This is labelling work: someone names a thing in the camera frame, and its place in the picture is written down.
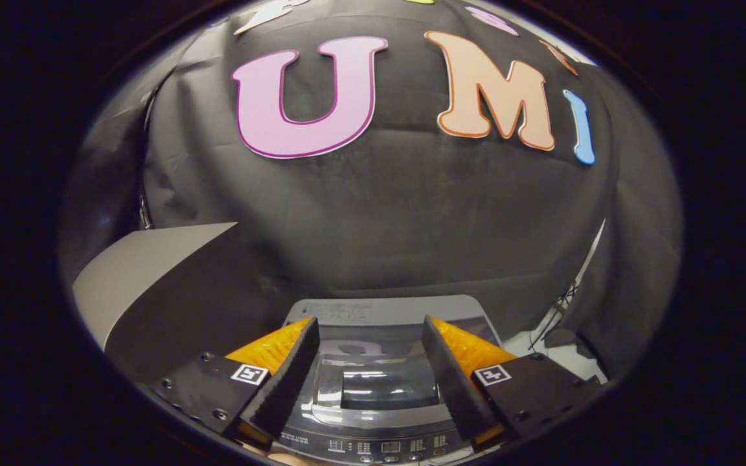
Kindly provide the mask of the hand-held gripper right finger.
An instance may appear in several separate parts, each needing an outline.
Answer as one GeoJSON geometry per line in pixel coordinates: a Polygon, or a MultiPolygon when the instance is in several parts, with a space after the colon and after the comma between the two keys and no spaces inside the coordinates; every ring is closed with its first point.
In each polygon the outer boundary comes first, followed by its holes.
{"type": "Polygon", "coordinates": [[[542,436],[588,405],[597,377],[578,377],[541,352],[514,356],[427,315],[422,345],[455,428],[477,453],[542,436]]]}

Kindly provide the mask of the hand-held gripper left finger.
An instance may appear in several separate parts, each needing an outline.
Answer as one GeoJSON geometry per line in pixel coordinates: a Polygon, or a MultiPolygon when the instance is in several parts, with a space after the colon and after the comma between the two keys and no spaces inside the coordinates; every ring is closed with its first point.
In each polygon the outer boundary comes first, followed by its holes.
{"type": "Polygon", "coordinates": [[[257,449],[280,440],[320,346],[319,319],[309,316],[227,356],[209,351],[148,384],[181,415],[257,449]]]}

